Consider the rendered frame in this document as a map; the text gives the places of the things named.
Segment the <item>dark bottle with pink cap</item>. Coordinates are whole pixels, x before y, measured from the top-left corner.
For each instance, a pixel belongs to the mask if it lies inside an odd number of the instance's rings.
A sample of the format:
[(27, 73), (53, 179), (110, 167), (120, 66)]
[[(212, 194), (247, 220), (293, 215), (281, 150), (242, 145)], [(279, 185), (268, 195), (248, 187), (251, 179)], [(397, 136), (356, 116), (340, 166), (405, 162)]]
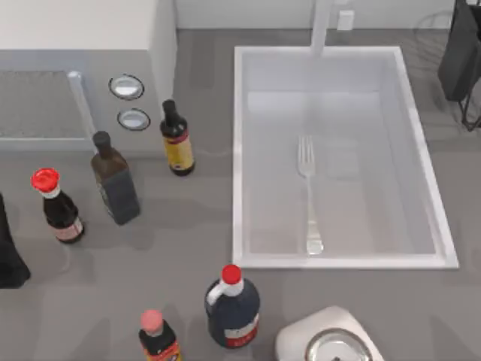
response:
[(142, 313), (138, 337), (147, 361), (183, 361), (177, 336), (161, 311)]

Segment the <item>microwave door with grey window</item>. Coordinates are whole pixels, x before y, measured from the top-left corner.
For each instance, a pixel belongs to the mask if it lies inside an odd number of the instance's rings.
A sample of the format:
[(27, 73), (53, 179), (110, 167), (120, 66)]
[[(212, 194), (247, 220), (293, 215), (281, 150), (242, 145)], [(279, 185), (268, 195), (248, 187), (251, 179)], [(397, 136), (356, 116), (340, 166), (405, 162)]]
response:
[(0, 71), (0, 152), (90, 151), (69, 71)]

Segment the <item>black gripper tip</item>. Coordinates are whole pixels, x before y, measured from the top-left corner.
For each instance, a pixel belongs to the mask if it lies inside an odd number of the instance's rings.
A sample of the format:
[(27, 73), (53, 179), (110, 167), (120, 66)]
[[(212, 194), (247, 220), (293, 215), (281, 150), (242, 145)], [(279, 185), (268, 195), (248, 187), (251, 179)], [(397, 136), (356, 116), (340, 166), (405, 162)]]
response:
[(0, 289), (19, 289), (30, 277), (29, 267), (15, 246), (0, 193)]

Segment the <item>pale microwave oven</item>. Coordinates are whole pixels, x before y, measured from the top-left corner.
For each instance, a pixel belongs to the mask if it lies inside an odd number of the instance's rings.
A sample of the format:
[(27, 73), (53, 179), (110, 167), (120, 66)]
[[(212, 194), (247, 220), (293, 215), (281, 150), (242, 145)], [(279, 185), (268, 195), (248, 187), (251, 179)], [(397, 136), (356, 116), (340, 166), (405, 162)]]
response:
[[(124, 154), (163, 150), (162, 103), (174, 93), (174, 0), (0, 0), (0, 71), (79, 71), (97, 131)], [(137, 77), (144, 94), (118, 99), (109, 80)], [(147, 113), (141, 132), (118, 124), (120, 111)]]

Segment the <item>white wall socket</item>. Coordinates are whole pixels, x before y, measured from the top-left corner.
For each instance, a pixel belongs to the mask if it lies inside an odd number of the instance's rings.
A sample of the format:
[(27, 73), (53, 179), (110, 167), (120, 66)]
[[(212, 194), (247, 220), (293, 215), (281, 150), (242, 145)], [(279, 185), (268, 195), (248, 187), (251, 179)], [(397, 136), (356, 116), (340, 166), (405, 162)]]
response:
[(339, 11), (337, 19), (337, 30), (342, 32), (351, 31), (354, 27), (354, 19), (354, 10)]

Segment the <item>dark jug bottle, red cap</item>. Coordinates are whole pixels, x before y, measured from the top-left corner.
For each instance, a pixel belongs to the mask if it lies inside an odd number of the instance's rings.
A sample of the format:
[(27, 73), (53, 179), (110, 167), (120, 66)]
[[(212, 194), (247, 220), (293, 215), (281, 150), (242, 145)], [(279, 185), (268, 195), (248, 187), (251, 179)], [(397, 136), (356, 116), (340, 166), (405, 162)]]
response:
[(221, 347), (237, 349), (248, 345), (259, 329), (260, 295), (241, 268), (228, 264), (222, 268), (204, 297), (207, 328)]

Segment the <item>tall white tap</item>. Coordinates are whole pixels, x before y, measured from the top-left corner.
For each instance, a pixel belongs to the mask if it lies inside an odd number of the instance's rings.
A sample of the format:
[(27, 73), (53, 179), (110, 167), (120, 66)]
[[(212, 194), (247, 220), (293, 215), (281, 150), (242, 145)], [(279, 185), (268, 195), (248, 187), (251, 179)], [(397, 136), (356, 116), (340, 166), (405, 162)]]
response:
[(335, 2), (336, 0), (314, 0), (310, 52), (315, 57), (322, 56), (331, 10)]

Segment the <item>small round microwave knob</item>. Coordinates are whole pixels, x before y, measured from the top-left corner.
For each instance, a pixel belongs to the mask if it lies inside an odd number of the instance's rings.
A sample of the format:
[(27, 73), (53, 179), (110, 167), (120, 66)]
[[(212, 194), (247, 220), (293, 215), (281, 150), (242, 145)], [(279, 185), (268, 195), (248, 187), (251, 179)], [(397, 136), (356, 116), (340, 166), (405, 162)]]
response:
[(120, 111), (116, 120), (121, 127), (134, 132), (144, 131), (151, 124), (149, 115), (137, 108)]

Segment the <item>round metal scale dish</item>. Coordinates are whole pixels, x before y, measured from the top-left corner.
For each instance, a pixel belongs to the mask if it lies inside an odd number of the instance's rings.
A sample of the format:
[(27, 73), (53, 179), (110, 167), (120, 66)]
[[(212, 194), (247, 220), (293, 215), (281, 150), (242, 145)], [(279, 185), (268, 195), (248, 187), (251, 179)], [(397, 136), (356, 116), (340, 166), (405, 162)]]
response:
[(374, 361), (368, 346), (355, 333), (330, 328), (316, 333), (307, 343), (305, 361)]

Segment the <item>white sink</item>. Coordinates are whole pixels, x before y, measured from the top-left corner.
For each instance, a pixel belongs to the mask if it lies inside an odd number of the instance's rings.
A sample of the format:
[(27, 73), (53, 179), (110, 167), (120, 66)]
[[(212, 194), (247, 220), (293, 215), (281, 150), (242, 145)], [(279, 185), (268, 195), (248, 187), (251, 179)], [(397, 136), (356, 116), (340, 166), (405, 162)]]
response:
[[(298, 139), (313, 139), (320, 255)], [(458, 268), (399, 47), (236, 47), (232, 260), (244, 268)]]

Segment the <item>silver fork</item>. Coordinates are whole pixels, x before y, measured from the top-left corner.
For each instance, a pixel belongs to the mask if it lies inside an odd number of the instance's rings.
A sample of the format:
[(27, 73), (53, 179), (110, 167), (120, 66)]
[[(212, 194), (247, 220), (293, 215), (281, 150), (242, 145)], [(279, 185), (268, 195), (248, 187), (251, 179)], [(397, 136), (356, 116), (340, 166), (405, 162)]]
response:
[(316, 164), (313, 139), (310, 135), (301, 135), (298, 139), (298, 171), (305, 179), (307, 190), (307, 254), (317, 256), (323, 252), (324, 245), (317, 222), (311, 182), (316, 174)]

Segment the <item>dark bottle with yellow label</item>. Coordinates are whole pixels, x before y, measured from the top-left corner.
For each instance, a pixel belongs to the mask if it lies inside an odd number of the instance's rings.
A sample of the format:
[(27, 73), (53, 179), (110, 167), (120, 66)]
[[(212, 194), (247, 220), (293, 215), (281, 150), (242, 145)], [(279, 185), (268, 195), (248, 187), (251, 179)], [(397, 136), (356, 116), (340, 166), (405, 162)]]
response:
[(164, 119), (161, 121), (159, 129), (165, 145), (168, 166), (175, 175), (187, 176), (195, 168), (188, 123), (177, 111), (173, 99), (163, 101), (162, 109)]

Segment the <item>small dark bottle, red cap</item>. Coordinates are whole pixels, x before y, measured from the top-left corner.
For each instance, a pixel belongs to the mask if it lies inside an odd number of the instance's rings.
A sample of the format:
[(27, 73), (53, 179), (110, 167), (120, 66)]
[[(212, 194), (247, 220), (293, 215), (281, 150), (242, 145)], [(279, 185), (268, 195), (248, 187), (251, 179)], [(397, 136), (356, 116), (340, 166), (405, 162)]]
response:
[(85, 227), (78, 207), (60, 187), (60, 175), (54, 168), (40, 168), (31, 176), (31, 185), (43, 197), (43, 212), (55, 238), (63, 244), (79, 241)]

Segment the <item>square dark bottle, black cap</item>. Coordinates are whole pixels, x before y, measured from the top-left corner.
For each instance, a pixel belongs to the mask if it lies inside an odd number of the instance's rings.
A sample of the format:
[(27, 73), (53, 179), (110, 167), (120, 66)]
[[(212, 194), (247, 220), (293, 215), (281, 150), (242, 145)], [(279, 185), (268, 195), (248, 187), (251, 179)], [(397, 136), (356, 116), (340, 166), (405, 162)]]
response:
[(97, 131), (92, 142), (97, 153), (90, 164), (98, 190), (113, 221), (117, 225), (124, 225), (141, 213), (129, 165), (122, 154), (112, 146), (106, 131)]

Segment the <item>large round microwave knob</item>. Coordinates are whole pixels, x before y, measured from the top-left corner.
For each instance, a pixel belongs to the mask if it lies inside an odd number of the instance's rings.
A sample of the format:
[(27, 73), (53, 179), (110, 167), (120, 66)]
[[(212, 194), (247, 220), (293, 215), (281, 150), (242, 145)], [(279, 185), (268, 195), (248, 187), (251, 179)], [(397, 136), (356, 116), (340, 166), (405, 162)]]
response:
[(139, 99), (144, 94), (144, 84), (135, 76), (123, 74), (109, 80), (110, 92), (118, 99), (131, 101)]

